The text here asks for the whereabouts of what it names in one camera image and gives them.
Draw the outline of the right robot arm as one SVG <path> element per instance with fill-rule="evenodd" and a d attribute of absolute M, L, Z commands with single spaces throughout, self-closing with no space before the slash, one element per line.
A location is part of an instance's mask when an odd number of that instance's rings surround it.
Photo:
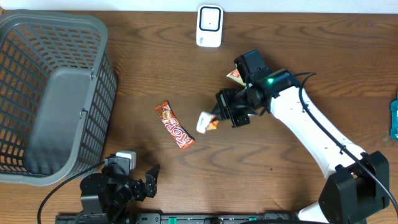
<path fill-rule="evenodd" d="M 234 64 L 245 87 L 216 94 L 216 118 L 229 119 L 237 128 L 249 124 L 250 116 L 273 115 L 303 144 L 326 179 L 318 200 L 296 213 L 297 223 L 366 223 L 389 205 L 397 206 L 389 190 L 387 158 L 350 141 L 313 104 L 304 89 L 312 72 L 303 72 L 302 81 L 286 69 L 274 72 L 258 50 L 240 55 Z"/>

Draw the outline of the orange chocolate bar wrapper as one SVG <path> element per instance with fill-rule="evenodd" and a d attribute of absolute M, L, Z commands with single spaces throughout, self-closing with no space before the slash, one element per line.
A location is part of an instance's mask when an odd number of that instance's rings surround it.
<path fill-rule="evenodd" d="M 174 138 L 179 148 L 186 149 L 195 143 L 195 140 L 186 132 L 178 119 L 175 117 L 168 101 L 164 101 L 163 103 L 157 105 L 154 110 L 159 115 L 166 130 Z"/>

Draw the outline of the small orange box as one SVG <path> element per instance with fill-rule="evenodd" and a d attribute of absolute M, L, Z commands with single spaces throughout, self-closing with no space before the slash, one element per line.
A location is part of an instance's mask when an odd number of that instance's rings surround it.
<path fill-rule="evenodd" d="M 205 134 L 207 131 L 216 130 L 218 127 L 218 119 L 215 114 L 201 112 L 197 122 L 196 131 Z"/>

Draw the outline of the yellow white snack bag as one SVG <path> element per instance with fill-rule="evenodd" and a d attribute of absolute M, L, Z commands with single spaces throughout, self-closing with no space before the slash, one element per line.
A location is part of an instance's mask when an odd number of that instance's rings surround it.
<path fill-rule="evenodd" d="M 237 82 L 238 84 L 240 84 L 242 86 L 246 85 L 244 80 L 242 79 L 242 76 L 238 72 L 237 68 L 235 68 L 233 71 L 229 72 L 226 77 L 232 79 L 233 81 Z"/>

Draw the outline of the blue mouthwash bottle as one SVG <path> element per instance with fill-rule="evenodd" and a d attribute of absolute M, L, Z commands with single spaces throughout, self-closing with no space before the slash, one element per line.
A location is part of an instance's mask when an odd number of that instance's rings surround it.
<path fill-rule="evenodd" d="M 392 139 L 397 140 L 397 99 L 395 99 L 391 105 L 390 105 L 390 111 L 391 111 L 391 130 L 390 130 L 390 136 Z"/>

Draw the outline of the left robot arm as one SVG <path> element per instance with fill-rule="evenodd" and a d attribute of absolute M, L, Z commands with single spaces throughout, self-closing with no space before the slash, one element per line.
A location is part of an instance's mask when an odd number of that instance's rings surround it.
<path fill-rule="evenodd" d="M 135 223 L 127 211 L 133 202 L 155 197 L 160 165 L 145 173 L 145 180 L 130 177 L 132 160 L 111 155 L 104 160 L 100 173 L 86 176 L 80 183 L 83 211 L 76 223 Z"/>

